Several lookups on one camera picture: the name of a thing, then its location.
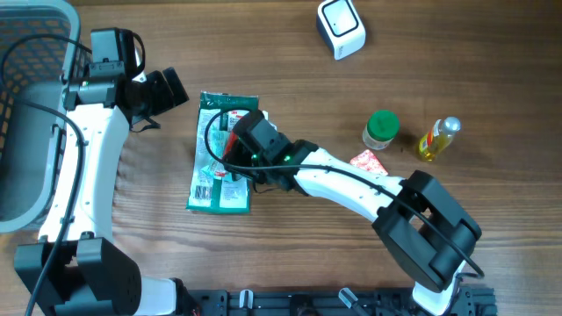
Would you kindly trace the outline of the red sachet stick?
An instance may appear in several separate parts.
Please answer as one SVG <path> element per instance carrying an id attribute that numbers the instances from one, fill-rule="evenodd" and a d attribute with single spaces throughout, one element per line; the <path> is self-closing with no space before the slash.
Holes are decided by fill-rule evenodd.
<path id="1" fill-rule="evenodd" d="M 218 141 L 214 153 L 222 160 L 225 160 L 225 154 L 228 153 L 236 141 L 236 136 L 227 131 L 218 131 L 216 136 Z M 216 168 L 214 175 L 218 178 L 224 178 L 228 176 L 228 172 L 225 170 L 224 166 L 220 163 Z"/>

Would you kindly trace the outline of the green white gloves packet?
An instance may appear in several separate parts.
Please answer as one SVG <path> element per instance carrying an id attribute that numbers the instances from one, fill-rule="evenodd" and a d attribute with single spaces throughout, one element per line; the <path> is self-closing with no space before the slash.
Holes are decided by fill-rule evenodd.
<path id="1" fill-rule="evenodd" d="M 213 152 L 210 149 L 208 133 L 211 127 L 231 132 L 234 125 L 248 110 L 256 110 L 257 96 L 237 96 L 226 93 L 203 91 L 200 94 L 196 151 L 190 196 L 187 209 L 193 212 L 214 214 L 248 213 L 249 184 L 246 178 L 234 180 L 228 172 L 223 180 L 206 176 L 202 168 Z"/>

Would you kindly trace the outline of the orange Kleenex tissue pack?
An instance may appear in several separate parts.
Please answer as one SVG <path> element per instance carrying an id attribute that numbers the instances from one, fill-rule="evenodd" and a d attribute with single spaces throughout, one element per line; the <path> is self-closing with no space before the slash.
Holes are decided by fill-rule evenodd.
<path id="1" fill-rule="evenodd" d="M 352 166 L 377 175 L 389 175 L 377 156 L 369 149 L 364 150 L 361 154 L 352 158 L 349 163 Z"/>

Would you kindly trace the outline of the green lid white jar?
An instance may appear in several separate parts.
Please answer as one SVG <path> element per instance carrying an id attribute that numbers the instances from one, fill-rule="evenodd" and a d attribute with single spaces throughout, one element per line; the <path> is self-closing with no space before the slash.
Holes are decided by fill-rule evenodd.
<path id="1" fill-rule="evenodd" d="M 364 144 L 373 150 L 387 148 L 400 129 L 400 121 L 392 111 L 374 112 L 365 125 L 362 138 Z"/>

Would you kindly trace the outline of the yellow oil bottle silver cap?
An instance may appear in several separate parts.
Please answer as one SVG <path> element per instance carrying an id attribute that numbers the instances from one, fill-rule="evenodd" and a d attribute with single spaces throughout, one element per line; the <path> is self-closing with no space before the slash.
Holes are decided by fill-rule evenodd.
<path id="1" fill-rule="evenodd" d="M 450 145 L 460 129 L 461 123 L 456 117 L 438 119 L 417 145 L 420 158 L 425 162 L 434 161 Z"/>

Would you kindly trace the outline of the mint green wipes packet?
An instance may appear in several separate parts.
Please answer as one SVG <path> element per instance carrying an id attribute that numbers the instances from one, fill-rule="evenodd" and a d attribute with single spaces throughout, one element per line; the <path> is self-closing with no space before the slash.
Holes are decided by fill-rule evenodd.
<path id="1" fill-rule="evenodd" d="M 216 149 L 216 145 L 218 143 L 218 141 L 216 140 L 216 136 L 218 134 L 218 131 L 220 131 L 220 129 L 215 128 L 215 127 L 211 127 L 210 131 L 208 133 L 209 145 L 210 145 L 210 149 L 213 153 L 214 153 L 214 151 Z M 212 157 L 208 158 L 206 165 L 202 168 L 202 172 L 206 176 L 212 177 L 213 179 L 223 180 L 225 177 L 224 178 L 218 178 L 214 175 L 214 172 L 215 172 L 215 170 L 216 170 L 216 168 L 218 167 L 219 164 L 220 163 L 217 162 L 216 160 L 214 160 Z"/>

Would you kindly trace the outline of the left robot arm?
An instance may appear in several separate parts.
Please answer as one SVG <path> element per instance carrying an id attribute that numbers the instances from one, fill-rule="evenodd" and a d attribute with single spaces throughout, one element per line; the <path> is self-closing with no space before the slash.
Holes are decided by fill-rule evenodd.
<path id="1" fill-rule="evenodd" d="M 112 240 L 112 199 L 122 147 L 135 124 L 188 95 L 173 68 L 147 73 L 141 37 L 122 28 L 91 33 L 91 61 L 63 84 L 66 144 L 54 201 L 38 240 L 21 245 L 14 268 L 30 308 L 46 315 L 198 315 L 177 278 L 143 276 Z"/>

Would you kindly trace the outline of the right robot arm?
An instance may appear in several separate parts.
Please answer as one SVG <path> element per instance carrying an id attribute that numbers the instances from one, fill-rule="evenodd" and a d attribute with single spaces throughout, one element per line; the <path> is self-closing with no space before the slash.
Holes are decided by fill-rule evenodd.
<path id="1" fill-rule="evenodd" d="M 273 184 L 304 196 L 325 198 L 369 220 L 398 265 L 414 280 L 413 301 L 431 315 L 452 310 L 459 284 L 473 269 L 482 235 L 476 221 L 431 175 L 381 176 L 342 162 L 306 140 L 290 141 L 262 111 L 243 110 L 220 160 L 252 183 Z"/>

